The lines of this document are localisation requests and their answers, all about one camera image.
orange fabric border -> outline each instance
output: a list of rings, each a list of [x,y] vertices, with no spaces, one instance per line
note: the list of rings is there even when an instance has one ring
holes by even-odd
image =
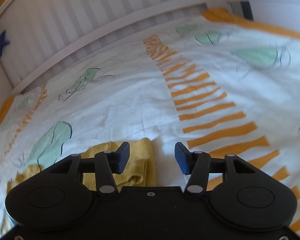
[[[1,109],[0,109],[0,125],[1,123],[3,122],[4,118],[6,117],[12,103],[13,103],[13,100],[14,100],[14,96],[11,96],[9,98],[7,98],[5,100],[5,102],[3,103],[3,105],[1,106]]]
[[[233,15],[228,12],[227,9],[224,8],[212,8],[204,13],[202,16],[205,17],[207,20],[211,22],[221,22],[221,23],[230,23],[236,24],[239,27],[246,28],[246,29],[255,29],[260,31],[265,31],[273,34],[288,36],[294,39],[300,40],[300,33],[295,32],[289,29],[285,29],[282,27],[250,21],[239,16]]]

black circular joint cover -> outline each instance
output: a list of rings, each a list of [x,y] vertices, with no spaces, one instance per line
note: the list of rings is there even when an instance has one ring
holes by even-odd
[[[15,225],[53,231],[71,225],[92,204],[90,190],[66,174],[40,173],[12,189],[5,207]]]
[[[210,204],[223,219],[249,230],[288,226],[297,209],[293,192],[263,173],[232,176],[213,189]]]

mattress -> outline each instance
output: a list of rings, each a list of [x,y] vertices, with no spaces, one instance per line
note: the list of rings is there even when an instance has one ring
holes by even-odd
[[[107,141],[151,139],[158,186],[184,186],[174,145],[233,153],[293,190],[300,235],[300,39],[191,17],[74,64],[14,99],[0,127],[7,182]],[[209,189],[221,182],[209,176]]]

star decoration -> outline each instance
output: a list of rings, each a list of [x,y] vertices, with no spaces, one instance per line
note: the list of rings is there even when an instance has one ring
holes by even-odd
[[[5,37],[6,37],[6,31],[3,31],[0,34],[0,57],[2,57],[2,50],[3,50],[4,46],[7,46],[10,44],[9,41],[5,40]]]

black robotic gripper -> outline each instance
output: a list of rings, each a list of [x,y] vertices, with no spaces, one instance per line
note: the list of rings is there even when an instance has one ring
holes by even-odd
[[[180,187],[123,187],[129,143],[81,159],[70,155],[10,191],[6,211],[15,225],[2,240],[209,239],[300,240],[288,226],[297,208],[292,191],[233,154],[224,159],[175,145]],[[96,191],[82,184],[95,173]],[[209,173],[223,182],[206,191]]]

